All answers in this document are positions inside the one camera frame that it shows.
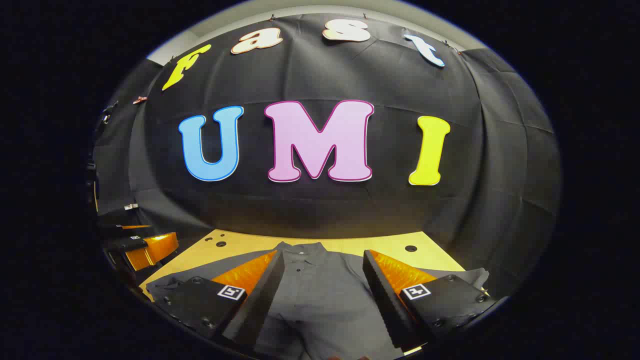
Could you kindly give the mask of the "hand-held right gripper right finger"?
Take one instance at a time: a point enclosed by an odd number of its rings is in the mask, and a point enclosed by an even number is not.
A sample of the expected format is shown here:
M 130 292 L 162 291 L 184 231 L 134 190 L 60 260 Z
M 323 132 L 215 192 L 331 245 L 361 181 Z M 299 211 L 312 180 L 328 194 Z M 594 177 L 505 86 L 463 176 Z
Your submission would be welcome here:
M 450 342 L 493 312 L 483 289 L 487 274 L 423 270 L 368 249 L 363 272 L 394 347 L 409 351 Z

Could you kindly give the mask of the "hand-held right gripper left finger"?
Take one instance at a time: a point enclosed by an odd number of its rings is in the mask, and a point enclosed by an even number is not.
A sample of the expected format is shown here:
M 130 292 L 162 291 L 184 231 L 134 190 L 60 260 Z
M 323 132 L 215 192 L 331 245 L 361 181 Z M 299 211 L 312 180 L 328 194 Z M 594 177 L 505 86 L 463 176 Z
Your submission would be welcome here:
M 207 341 L 252 350 L 284 271 L 282 251 L 273 250 L 214 278 L 180 281 L 158 307 Z

